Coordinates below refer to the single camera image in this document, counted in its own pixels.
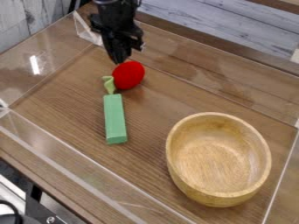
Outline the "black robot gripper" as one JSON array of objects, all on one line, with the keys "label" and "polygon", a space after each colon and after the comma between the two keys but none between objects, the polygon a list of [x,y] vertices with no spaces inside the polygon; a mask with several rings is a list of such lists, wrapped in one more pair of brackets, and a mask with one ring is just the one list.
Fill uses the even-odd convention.
[{"label": "black robot gripper", "polygon": [[107,54],[121,64],[133,54],[133,49],[145,48],[145,32],[137,25],[137,10],[142,0],[93,0],[98,13],[90,15],[93,28],[101,33]]}]

